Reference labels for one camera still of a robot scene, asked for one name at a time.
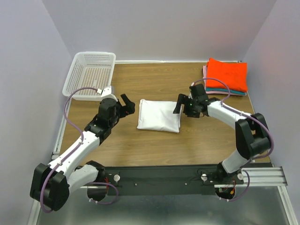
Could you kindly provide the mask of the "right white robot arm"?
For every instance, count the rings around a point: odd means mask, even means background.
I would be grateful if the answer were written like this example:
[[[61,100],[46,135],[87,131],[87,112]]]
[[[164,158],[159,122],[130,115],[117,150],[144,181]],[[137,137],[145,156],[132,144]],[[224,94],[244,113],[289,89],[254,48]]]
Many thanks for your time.
[[[181,110],[191,118],[199,118],[203,114],[224,122],[235,131],[235,151],[220,162],[214,172],[203,172],[203,177],[225,184],[245,164],[273,149],[274,141],[262,114],[245,113],[226,105],[216,97],[210,98],[202,84],[191,85],[189,91],[189,96],[178,95],[174,114],[179,114]]]

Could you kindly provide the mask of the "white t shirt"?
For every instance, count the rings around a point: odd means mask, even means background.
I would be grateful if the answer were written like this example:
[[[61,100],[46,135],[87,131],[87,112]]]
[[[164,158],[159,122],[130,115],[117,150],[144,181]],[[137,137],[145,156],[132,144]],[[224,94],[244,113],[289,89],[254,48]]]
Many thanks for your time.
[[[179,133],[181,108],[178,114],[173,114],[175,107],[173,101],[141,99],[137,129]]]

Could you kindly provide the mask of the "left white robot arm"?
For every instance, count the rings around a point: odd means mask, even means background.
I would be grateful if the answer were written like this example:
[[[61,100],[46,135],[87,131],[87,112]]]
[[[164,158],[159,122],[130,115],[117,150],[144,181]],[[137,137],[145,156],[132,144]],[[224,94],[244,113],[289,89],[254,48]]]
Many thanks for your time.
[[[113,97],[104,98],[98,113],[80,131],[80,137],[58,158],[45,165],[40,163],[34,170],[30,197],[39,201],[45,213],[58,211],[66,203],[70,193],[81,186],[106,181],[105,168],[89,161],[81,168],[79,163],[100,146],[111,134],[121,118],[135,113],[135,104],[121,94],[124,105]]]

